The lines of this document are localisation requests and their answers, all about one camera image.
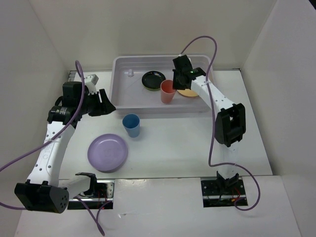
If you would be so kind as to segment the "beige bear plate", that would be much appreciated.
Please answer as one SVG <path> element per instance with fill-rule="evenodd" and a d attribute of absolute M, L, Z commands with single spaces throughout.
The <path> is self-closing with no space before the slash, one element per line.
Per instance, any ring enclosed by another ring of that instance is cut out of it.
<path fill-rule="evenodd" d="M 190 89 L 177 90 L 177 92 L 184 97 L 189 97 L 189 98 L 198 97 L 198 94 Z"/>

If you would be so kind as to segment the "coral plastic cup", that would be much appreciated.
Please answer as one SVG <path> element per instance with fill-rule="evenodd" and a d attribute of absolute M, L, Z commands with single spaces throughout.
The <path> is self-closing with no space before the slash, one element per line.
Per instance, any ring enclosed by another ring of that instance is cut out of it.
<path fill-rule="evenodd" d="M 165 104 L 169 104 L 176 93 L 176 90 L 173 89 L 172 80 L 164 80 L 160 85 L 160 98 L 161 101 Z"/>

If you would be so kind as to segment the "blue plastic cup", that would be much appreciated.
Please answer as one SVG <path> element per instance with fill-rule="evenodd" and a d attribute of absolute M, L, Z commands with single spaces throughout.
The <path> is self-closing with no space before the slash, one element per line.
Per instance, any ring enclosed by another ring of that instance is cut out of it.
<path fill-rule="evenodd" d="M 136 114 L 127 114 L 122 120 L 123 127 L 131 138 L 140 134 L 140 119 Z"/>

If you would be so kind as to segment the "black plastic plate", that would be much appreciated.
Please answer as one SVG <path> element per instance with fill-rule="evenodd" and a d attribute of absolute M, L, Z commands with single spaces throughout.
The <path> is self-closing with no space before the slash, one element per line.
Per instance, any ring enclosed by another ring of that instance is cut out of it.
<path fill-rule="evenodd" d="M 164 80 L 166 80 L 166 77 L 163 73 L 158 71 L 149 71 L 142 76 L 141 82 L 143 86 L 154 88 L 160 87 Z"/>

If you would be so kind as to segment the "purple plastic plate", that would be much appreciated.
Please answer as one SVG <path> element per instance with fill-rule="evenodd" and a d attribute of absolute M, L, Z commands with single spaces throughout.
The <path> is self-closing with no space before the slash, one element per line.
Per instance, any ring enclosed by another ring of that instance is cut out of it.
<path fill-rule="evenodd" d="M 128 156 L 128 146 L 123 138 L 116 134 L 103 134 L 89 145 L 87 158 L 90 165 L 104 173 L 119 170 Z"/>

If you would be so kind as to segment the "green plastic plate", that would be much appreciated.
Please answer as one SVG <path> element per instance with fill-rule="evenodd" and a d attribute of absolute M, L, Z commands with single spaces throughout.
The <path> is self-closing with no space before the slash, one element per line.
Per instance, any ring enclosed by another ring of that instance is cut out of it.
<path fill-rule="evenodd" d="M 146 86 L 143 86 L 145 89 L 147 89 L 148 91 L 159 91 L 160 90 L 160 87 L 154 87 L 154 88 L 149 88 L 149 87 L 146 87 Z"/>

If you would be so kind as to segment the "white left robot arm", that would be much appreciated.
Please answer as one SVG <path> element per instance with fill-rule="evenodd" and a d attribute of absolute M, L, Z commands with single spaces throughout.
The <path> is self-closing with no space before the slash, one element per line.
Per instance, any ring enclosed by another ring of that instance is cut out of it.
<path fill-rule="evenodd" d="M 108 115 L 115 111 L 104 89 L 97 90 L 93 82 L 66 82 L 63 95 L 48 113 L 44 144 L 30 175 L 24 183 L 17 183 L 15 195 L 26 210 L 62 213 L 69 200 L 79 193 L 93 197 L 98 193 L 96 175 L 79 172 L 73 180 L 59 184 L 62 161 L 77 123 L 83 115 Z"/>

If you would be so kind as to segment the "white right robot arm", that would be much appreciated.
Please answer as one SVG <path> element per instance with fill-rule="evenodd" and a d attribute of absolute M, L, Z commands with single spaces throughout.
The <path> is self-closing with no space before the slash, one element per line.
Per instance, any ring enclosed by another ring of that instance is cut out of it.
<path fill-rule="evenodd" d="M 194 68 L 187 55 L 173 59 L 173 88 L 190 89 L 210 107 L 214 119 L 212 142 L 217 142 L 222 157 L 216 174 L 216 188 L 228 194 L 237 183 L 236 171 L 239 142 L 246 132 L 245 106 L 228 99 L 208 78 L 208 72 Z"/>

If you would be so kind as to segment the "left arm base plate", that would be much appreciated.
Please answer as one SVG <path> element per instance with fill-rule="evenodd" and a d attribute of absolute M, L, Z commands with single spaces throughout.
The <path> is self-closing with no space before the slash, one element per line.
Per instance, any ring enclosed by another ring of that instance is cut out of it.
<path fill-rule="evenodd" d="M 98 179 L 95 191 L 77 195 L 91 210 L 113 209 L 115 180 Z"/>

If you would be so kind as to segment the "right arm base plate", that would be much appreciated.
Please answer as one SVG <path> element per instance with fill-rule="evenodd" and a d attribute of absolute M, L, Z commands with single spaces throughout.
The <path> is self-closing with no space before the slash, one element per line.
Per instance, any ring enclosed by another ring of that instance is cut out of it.
<path fill-rule="evenodd" d="M 237 206 L 248 206 L 243 180 L 240 178 L 226 189 L 220 188 L 214 177 L 201 178 L 200 184 L 204 208 L 234 206 L 235 201 Z"/>

